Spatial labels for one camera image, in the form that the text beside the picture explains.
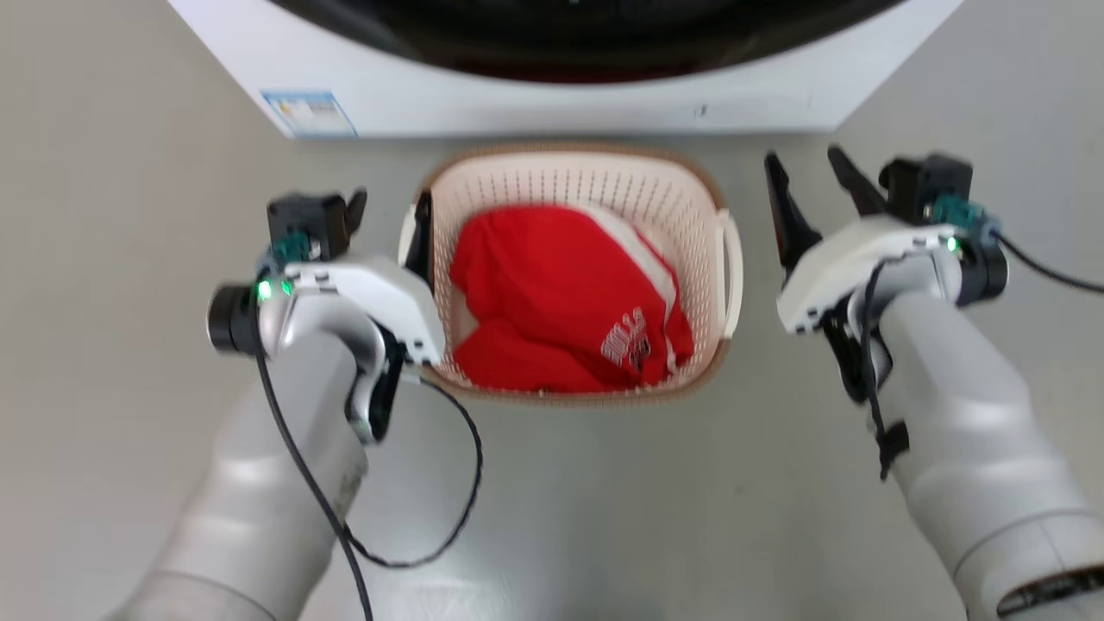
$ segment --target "white washing machine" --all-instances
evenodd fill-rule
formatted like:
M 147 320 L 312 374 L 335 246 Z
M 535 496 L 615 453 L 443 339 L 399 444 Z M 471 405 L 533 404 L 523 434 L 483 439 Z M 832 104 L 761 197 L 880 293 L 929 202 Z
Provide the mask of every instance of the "white washing machine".
M 298 138 L 831 131 L 962 0 L 170 0 Z

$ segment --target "basket handle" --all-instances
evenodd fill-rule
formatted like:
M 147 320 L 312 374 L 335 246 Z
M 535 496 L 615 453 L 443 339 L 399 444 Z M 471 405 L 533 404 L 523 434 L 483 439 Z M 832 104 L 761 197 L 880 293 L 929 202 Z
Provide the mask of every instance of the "basket handle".
M 725 277 L 728 266 L 728 277 Z M 744 294 L 744 253 L 740 231 L 728 209 L 716 212 L 716 307 L 720 312 L 721 338 L 732 338 L 740 320 Z

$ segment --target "floor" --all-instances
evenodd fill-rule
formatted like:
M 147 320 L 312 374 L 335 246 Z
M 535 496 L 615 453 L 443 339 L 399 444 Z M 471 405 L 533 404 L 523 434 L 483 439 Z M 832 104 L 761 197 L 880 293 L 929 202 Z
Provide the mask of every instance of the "floor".
M 945 149 L 975 198 L 1055 265 L 1104 274 L 1104 3 L 967 0 L 832 137 L 648 139 L 719 180 L 744 241 L 743 315 L 721 376 L 672 407 L 546 411 L 470 401 L 487 475 L 438 564 L 367 568 L 376 618 L 960 620 L 935 555 L 879 484 L 863 412 L 826 344 L 785 336 L 761 158 L 806 214 L 852 218 L 824 149 L 874 171 Z M 280 137 L 168 4 L 0 4 L 0 620 L 103 618 L 137 583 L 211 439 L 252 381 L 203 331 L 247 277 L 263 206 L 364 185 L 357 243 L 393 254 L 423 176 L 469 141 Z M 972 315 L 1104 504 L 1104 304 L 1013 266 Z M 349 517 L 390 557 L 459 511 L 473 454 L 433 396 L 401 394 Z M 335 562 L 304 619 L 358 618 Z

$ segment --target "white plastic basket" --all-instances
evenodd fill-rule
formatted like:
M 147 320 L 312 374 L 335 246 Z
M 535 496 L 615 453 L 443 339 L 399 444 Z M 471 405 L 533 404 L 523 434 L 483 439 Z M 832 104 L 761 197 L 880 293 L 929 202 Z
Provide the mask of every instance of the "white plastic basket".
M 465 154 L 425 183 L 432 197 L 427 277 L 445 325 L 447 354 L 426 372 L 450 392 L 545 406 L 596 407 L 670 399 L 702 386 L 720 367 L 740 317 L 743 254 L 740 234 L 712 179 L 678 156 L 637 147 L 593 144 L 507 145 Z M 496 207 L 526 202 L 588 201 L 659 236 L 675 269 L 682 310 L 693 333 L 693 356 L 659 386 L 588 394 L 482 389 L 452 358 L 460 334 L 448 276 L 456 241 L 468 220 Z M 415 207 L 403 224 L 400 261 L 420 223 Z

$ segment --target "black cable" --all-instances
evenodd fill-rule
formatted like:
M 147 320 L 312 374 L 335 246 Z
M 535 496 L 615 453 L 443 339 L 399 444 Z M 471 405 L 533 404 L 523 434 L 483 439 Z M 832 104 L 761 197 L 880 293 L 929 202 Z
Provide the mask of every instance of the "black cable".
M 425 378 L 421 378 L 420 381 L 423 386 L 427 386 L 436 390 L 445 399 L 448 399 L 449 402 L 452 402 L 453 406 L 460 412 L 460 415 L 464 417 L 464 422 L 468 423 L 468 431 L 471 432 L 471 442 L 476 445 L 476 475 L 475 480 L 471 482 L 471 492 L 468 494 L 468 502 L 464 506 L 464 513 L 460 514 L 460 519 L 457 520 L 456 526 L 453 527 L 453 531 L 445 539 L 445 543 L 437 547 L 436 550 L 420 559 L 386 560 L 381 558 L 368 551 L 368 549 L 364 548 L 364 545 L 353 536 L 352 531 L 349 529 L 349 525 L 346 525 L 346 536 L 349 537 L 349 541 L 352 544 L 352 547 L 357 548 L 357 551 L 368 560 L 379 565 L 380 567 L 386 567 L 389 569 L 414 569 L 415 567 L 422 567 L 423 565 L 433 562 L 440 558 L 440 555 L 445 554 L 448 548 L 453 547 L 453 544 L 456 543 L 456 538 L 460 536 L 460 531 L 464 530 L 464 527 L 468 524 L 468 518 L 471 516 L 471 509 L 476 504 L 476 496 L 479 495 L 479 485 L 482 484 L 482 439 L 479 436 L 479 430 L 476 429 L 475 421 L 471 420 L 471 414 L 468 413 L 468 410 L 455 397 L 446 392 L 444 388 L 426 380 Z
M 866 297 L 862 308 L 862 337 L 859 346 L 862 348 L 862 383 L 867 388 L 867 400 L 870 401 L 870 418 L 874 421 L 874 441 L 878 442 L 879 460 L 882 464 L 881 480 L 889 476 L 889 466 L 885 451 L 885 422 L 882 420 L 882 408 L 878 403 L 878 373 L 874 372 L 874 357 L 870 351 L 870 333 L 873 329 L 874 318 L 874 290 L 878 287 L 878 277 L 890 261 L 882 261 L 870 273 L 870 281 L 867 283 Z
M 291 438 L 291 432 L 287 429 L 287 421 L 284 420 L 284 413 L 280 412 L 279 403 L 276 401 L 276 390 L 273 388 L 273 380 L 268 375 L 268 362 L 265 360 L 265 348 L 261 340 L 261 323 L 257 317 L 257 285 L 261 284 L 261 280 L 262 277 L 257 278 L 257 282 L 254 283 L 253 292 L 250 294 L 250 324 L 253 329 L 253 343 L 256 344 L 256 354 L 254 357 L 257 360 L 257 371 L 261 373 L 261 386 L 264 387 L 268 408 L 272 410 L 273 419 L 276 421 L 276 429 L 279 430 L 280 438 L 284 439 L 287 452 L 291 454 L 295 467 L 302 475 L 302 480 L 307 482 L 307 487 L 310 487 L 310 493 L 315 495 L 319 508 L 326 514 L 326 520 L 330 523 L 330 528 L 333 529 L 338 543 L 341 544 L 341 550 L 344 552 L 346 560 L 349 561 L 349 569 L 352 571 L 352 579 L 357 583 L 357 594 L 360 596 L 360 607 L 364 610 L 364 620 L 373 621 L 372 603 L 368 599 L 368 587 L 364 585 L 364 576 L 360 572 L 360 565 L 357 562 L 355 555 L 353 555 L 346 529 L 341 525 L 341 519 L 333 513 L 329 501 L 326 499 L 326 494 L 318 486 L 318 482 L 310 474 L 310 469 L 307 467 L 307 462 L 304 461 L 302 454 L 299 453 L 299 448 L 296 446 L 295 439 Z
M 1006 238 L 1005 235 L 1000 233 L 994 233 L 994 236 L 997 238 L 997 241 L 1000 242 L 1006 249 L 1008 249 L 1008 252 L 1015 254 L 1016 257 L 1022 261 L 1025 265 L 1042 274 L 1043 276 L 1047 276 L 1052 281 L 1062 283 L 1063 285 L 1071 286 L 1073 288 L 1087 291 L 1091 293 L 1104 294 L 1104 284 L 1093 283 L 1090 281 L 1082 281 L 1081 278 L 1074 278 L 1073 276 L 1068 276 L 1065 274 L 1062 274 L 1061 272 L 1051 270 L 1050 267 L 1047 267 L 1045 265 L 1039 263 L 1038 261 L 1029 256 L 1028 253 L 1020 250 L 1018 245 L 1009 241 L 1008 238 Z

